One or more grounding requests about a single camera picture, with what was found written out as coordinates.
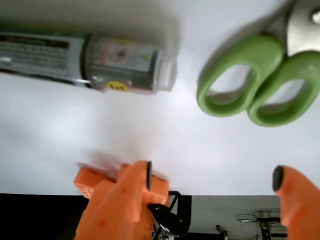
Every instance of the can label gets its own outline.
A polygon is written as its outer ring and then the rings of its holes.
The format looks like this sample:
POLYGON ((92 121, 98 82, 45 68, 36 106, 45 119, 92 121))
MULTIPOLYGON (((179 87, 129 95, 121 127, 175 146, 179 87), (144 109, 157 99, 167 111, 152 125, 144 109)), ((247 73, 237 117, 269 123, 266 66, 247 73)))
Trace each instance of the can label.
POLYGON ((151 44, 101 37, 90 59, 94 88, 153 92, 158 52, 151 44))
POLYGON ((0 69, 57 79, 81 79, 85 39, 0 32, 0 69))

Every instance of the yellow label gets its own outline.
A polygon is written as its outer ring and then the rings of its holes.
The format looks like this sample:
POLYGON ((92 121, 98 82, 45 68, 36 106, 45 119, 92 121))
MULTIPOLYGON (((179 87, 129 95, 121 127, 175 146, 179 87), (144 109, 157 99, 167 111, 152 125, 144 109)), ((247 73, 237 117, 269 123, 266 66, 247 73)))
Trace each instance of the yellow label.
POLYGON ((123 92, 128 92, 128 90, 129 90, 126 85, 124 85, 122 82, 119 82, 119 81, 109 81, 106 84, 106 87, 108 89, 118 90, 118 91, 123 91, 123 92))

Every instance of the scissors blade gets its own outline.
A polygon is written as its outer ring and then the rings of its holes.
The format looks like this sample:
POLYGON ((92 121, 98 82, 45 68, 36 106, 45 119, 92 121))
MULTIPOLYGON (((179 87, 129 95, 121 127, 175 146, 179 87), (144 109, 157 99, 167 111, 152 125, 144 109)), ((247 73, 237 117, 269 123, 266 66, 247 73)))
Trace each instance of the scissors blade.
POLYGON ((320 1, 299 0, 288 20, 287 53, 320 52, 320 1))

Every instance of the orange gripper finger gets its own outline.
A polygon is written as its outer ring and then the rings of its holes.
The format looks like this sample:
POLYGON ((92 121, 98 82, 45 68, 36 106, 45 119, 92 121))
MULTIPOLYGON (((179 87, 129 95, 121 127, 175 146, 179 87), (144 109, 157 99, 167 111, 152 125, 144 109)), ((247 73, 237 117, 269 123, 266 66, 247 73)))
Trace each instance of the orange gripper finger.
POLYGON ((274 170, 273 190, 281 198, 281 223, 288 227, 288 239, 318 239, 320 190, 301 172, 288 166, 274 170))

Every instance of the screw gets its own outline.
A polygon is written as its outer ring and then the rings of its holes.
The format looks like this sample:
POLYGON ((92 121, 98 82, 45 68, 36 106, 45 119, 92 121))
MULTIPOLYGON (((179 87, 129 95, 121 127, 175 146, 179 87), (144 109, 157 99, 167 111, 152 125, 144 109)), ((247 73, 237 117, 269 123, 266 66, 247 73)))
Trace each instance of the screw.
POLYGON ((312 13, 311 19, 313 23, 320 25, 320 9, 317 9, 312 13))

